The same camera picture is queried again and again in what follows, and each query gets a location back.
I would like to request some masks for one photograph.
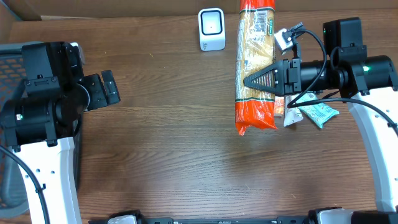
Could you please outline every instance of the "white box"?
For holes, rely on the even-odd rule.
[[[203,51],[225,48],[224,12],[218,8],[202,9],[198,14],[200,48]]]

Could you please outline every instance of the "black clamp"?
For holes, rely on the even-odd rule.
[[[303,32],[300,32],[300,30],[304,29],[304,25],[301,22],[290,29],[281,29],[275,33],[275,42],[282,55],[290,50],[293,50],[294,57],[301,58],[301,47],[297,42],[297,38],[303,34]]]
[[[43,192],[44,189],[45,189],[45,184],[43,184],[43,187],[41,189],[36,189],[36,193]]]
[[[243,79],[243,84],[249,88],[266,91],[275,94],[275,96],[293,95],[302,92],[301,89],[301,60],[293,58],[289,60],[279,60],[262,70],[251,74]],[[266,77],[273,74],[271,78],[274,83],[268,85]]]
[[[118,87],[114,81],[112,71],[102,71],[101,75],[104,83],[102,83],[98,74],[88,75],[81,82],[90,94],[90,104],[87,107],[88,111],[120,102]]]
[[[398,127],[398,124],[397,124],[397,123],[394,123],[394,124],[387,123],[387,125],[388,125],[389,128],[396,128],[396,127]]]

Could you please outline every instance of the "black bracket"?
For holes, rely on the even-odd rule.
[[[273,93],[276,96],[293,95],[301,90],[301,59],[279,60],[243,79],[243,84],[249,88]],[[264,82],[266,75],[273,72],[274,83]]]
[[[118,87],[114,81],[112,71],[102,71],[101,75],[104,83],[102,83],[98,74],[89,75],[83,79],[83,86],[90,95],[90,104],[87,107],[88,111],[120,102]]]
[[[287,32],[284,32],[282,34],[286,42],[292,41],[293,43],[292,50],[295,58],[301,58],[301,46],[297,42],[297,38],[304,34],[303,32],[300,32],[300,30],[303,29],[305,28],[303,23],[301,22],[296,26],[293,26],[292,28],[288,29]]]

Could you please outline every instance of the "wooden table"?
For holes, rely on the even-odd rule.
[[[369,55],[398,65],[398,10],[281,12],[275,29],[360,16]],[[375,209],[368,157],[346,105],[323,130],[234,125],[237,14],[226,48],[201,52],[197,16],[16,22],[11,42],[81,44],[86,75],[111,69],[122,101],[85,113],[81,216],[139,208],[147,217],[270,218],[342,206]],[[322,58],[303,35],[303,61]],[[29,215],[2,223],[30,223]]]

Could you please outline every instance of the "cardboard box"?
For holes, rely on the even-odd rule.
[[[0,44],[8,42],[11,26],[15,21],[14,16],[0,3]]]
[[[224,13],[238,13],[240,0],[4,0],[24,20],[52,17],[135,17],[195,15],[207,7],[219,7]],[[391,0],[275,0],[281,11],[398,8]]]

